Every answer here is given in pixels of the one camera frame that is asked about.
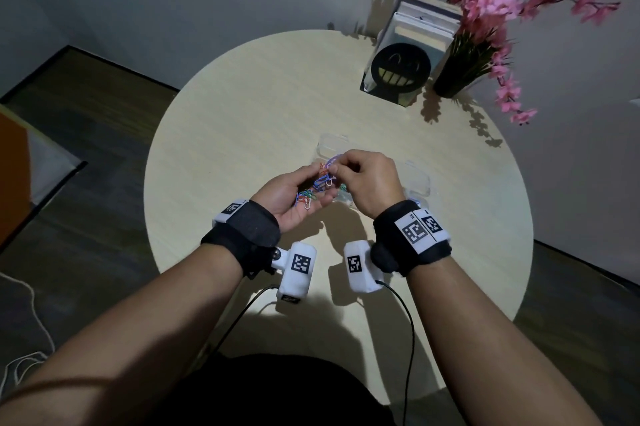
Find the person's left hand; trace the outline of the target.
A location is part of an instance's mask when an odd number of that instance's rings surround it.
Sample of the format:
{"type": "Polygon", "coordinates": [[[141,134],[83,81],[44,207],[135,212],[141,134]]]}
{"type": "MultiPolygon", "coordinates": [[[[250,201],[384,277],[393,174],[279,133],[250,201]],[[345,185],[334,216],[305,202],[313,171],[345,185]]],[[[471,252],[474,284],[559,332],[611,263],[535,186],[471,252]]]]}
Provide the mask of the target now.
{"type": "Polygon", "coordinates": [[[310,185],[311,180],[295,181],[295,170],[278,175],[266,182],[250,199],[269,211],[277,220],[281,233],[296,228],[313,213],[333,202],[339,188],[333,188],[320,194],[318,200],[311,203],[306,211],[302,204],[294,207],[295,197],[300,189],[310,185]]]}

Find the person's right hand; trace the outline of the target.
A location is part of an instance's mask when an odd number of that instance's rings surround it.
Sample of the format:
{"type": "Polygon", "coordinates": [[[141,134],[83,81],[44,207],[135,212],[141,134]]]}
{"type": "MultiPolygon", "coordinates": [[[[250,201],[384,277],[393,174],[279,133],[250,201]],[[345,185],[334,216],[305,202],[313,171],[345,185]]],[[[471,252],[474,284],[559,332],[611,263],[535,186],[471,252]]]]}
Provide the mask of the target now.
{"type": "Polygon", "coordinates": [[[364,182],[357,191],[348,191],[356,208],[376,219],[391,206],[405,200],[394,161],[380,152],[365,150],[364,182]]]}

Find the bunch of coloured paper clips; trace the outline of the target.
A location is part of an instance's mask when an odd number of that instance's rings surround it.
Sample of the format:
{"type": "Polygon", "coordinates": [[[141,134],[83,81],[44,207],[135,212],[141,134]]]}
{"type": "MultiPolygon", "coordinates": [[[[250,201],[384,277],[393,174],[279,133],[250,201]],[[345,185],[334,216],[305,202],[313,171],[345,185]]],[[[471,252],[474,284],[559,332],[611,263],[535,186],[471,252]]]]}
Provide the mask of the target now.
{"type": "Polygon", "coordinates": [[[294,207],[302,204],[306,211],[310,210],[311,203],[318,200],[320,194],[335,188],[335,180],[336,177],[332,176],[327,169],[321,170],[308,187],[298,191],[293,203],[294,207]]]}

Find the person's left forearm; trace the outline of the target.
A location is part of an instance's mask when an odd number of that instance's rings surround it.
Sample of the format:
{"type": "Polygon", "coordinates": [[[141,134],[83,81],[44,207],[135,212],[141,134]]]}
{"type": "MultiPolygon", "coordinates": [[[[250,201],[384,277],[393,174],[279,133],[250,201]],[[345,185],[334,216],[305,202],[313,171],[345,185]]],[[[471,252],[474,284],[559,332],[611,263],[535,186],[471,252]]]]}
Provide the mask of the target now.
{"type": "Polygon", "coordinates": [[[137,424],[193,364],[243,279],[204,244],[64,344],[0,406],[0,426],[137,424]]]}

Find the clear plastic box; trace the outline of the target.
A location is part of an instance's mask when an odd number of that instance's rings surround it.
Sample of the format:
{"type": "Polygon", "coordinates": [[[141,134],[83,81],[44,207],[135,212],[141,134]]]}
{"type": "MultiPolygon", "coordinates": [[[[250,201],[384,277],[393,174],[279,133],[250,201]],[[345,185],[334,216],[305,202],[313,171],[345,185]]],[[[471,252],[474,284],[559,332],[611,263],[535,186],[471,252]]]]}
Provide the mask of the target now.
{"type": "Polygon", "coordinates": [[[412,161],[394,159],[394,165],[403,186],[405,198],[418,204],[421,209],[429,210],[436,192],[431,185],[428,173],[412,161]]]}

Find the black left wrist band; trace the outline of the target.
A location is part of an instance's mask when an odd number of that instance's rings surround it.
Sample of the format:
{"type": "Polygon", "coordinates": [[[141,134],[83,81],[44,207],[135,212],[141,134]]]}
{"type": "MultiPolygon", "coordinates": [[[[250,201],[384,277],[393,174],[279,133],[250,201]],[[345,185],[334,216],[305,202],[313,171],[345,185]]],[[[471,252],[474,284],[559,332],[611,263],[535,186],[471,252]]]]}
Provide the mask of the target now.
{"type": "Polygon", "coordinates": [[[275,216],[249,199],[237,199],[212,221],[200,244],[220,245],[239,262],[248,279],[271,267],[281,229],[275,216]]]}

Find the black wrist band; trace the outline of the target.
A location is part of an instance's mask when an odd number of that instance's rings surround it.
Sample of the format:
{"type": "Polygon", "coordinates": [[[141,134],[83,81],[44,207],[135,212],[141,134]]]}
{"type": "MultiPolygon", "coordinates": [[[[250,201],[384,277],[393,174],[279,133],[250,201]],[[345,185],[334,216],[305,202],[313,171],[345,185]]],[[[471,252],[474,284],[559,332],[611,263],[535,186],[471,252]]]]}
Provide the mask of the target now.
{"type": "Polygon", "coordinates": [[[220,245],[239,262],[248,279],[271,267],[281,229],[275,216],[249,199],[237,199],[212,221],[200,244],[220,245]]]}
{"type": "Polygon", "coordinates": [[[407,277],[420,265],[452,254],[451,236],[435,216],[413,200],[396,203],[373,221],[372,263],[384,273],[407,277]]]}

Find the black right wrist band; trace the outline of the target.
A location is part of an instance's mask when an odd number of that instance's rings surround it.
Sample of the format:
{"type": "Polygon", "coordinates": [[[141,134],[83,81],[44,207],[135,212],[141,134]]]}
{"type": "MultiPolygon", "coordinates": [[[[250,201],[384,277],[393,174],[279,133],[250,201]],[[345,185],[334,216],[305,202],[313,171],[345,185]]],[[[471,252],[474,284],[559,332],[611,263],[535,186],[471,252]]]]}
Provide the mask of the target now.
{"type": "Polygon", "coordinates": [[[420,265],[452,254],[451,236],[435,216],[413,200],[396,203],[373,221],[372,263],[384,273],[407,277],[420,265]]]}

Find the black smiley bookend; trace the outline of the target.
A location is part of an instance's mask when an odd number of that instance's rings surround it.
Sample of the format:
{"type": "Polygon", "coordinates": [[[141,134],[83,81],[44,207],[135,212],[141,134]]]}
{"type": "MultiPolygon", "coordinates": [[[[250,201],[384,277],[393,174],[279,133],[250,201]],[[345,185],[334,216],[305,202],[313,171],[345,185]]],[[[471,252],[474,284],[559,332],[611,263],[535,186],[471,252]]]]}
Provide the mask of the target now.
{"type": "Polygon", "coordinates": [[[411,106],[432,69],[425,50],[412,43],[390,44],[375,53],[360,90],[401,107],[411,106]]]}

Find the dark flower vase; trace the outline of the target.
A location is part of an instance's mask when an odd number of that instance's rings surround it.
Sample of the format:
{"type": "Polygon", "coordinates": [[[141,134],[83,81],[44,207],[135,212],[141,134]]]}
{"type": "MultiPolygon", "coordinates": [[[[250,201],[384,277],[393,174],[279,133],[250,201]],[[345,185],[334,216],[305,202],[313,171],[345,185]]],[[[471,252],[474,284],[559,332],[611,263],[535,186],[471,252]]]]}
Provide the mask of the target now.
{"type": "Polygon", "coordinates": [[[437,76],[433,90],[439,97],[452,99],[460,91],[492,70],[499,48],[491,42],[475,42],[472,34],[455,35],[449,56],[437,76]]]}

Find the white cover book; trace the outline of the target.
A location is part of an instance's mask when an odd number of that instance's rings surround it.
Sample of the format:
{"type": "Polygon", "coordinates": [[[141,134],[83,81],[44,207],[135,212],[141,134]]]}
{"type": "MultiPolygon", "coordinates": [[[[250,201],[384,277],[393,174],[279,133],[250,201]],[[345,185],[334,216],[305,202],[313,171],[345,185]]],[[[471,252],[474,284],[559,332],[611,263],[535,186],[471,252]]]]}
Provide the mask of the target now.
{"type": "Polygon", "coordinates": [[[450,41],[454,38],[454,32],[446,30],[446,28],[433,24],[428,20],[411,17],[400,12],[395,12],[392,19],[397,26],[425,36],[444,41],[450,41]]]}

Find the dark cover book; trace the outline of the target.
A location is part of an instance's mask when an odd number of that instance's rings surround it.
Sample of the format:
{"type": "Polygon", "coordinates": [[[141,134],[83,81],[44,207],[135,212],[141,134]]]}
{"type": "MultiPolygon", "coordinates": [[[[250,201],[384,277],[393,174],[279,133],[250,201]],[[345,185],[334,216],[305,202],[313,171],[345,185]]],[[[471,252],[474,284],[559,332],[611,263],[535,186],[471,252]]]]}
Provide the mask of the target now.
{"type": "Polygon", "coordinates": [[[427,16],[449,19],[456,23],[462,19],[459,6],[439,0],[397,0],[396,12],[420,19],[427,16]]]}

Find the person's black clothing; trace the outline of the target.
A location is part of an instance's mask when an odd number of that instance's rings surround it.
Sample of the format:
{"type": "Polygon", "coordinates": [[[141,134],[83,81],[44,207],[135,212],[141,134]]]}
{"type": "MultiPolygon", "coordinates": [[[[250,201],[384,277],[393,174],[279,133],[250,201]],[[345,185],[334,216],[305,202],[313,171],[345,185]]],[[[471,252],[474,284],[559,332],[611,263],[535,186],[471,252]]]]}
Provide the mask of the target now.
{"type": "Polygon", "coordinates": [[[215,354],[182,379],[144,426],[396,426],[361,381],[298,355],[215,354]]]}

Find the pink artificial flowers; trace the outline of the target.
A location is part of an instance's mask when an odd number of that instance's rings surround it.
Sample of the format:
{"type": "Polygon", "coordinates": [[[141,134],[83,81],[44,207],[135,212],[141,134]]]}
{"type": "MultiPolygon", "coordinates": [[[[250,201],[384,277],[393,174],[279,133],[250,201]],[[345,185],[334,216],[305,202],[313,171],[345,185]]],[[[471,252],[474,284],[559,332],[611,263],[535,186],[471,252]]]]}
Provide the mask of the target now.
{"type": "Polygon", "coordinates": [[[497,84],[495,103],[510,122],[528,125],[536,109],[524,109],[520,101],[521,87],[513,76],[511,52],[513,42],[508,39],[508,23],[513,20],[533,20],[540,10],[562,3],[571,3],[571,14],[581,23],[600,25],[620,8],[620,2],[601,0],[446,0],[462,9],[462,19],[455,35],[468,32],[475,42],[488,41],[499,48],[490,73],[485,74],[497,84]]]}

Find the grey floor mat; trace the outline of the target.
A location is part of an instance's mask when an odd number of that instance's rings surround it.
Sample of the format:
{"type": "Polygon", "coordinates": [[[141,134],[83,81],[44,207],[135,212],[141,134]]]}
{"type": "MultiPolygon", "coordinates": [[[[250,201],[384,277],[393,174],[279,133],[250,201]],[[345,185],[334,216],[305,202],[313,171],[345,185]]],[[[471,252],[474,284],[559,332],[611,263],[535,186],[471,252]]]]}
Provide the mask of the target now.
{"type": "Polygon", "coordinates": [[[27,136],[30,202],[39,205],[64,178],[80,166],[82,160],[35,129],[27,130],[27,136]]]}

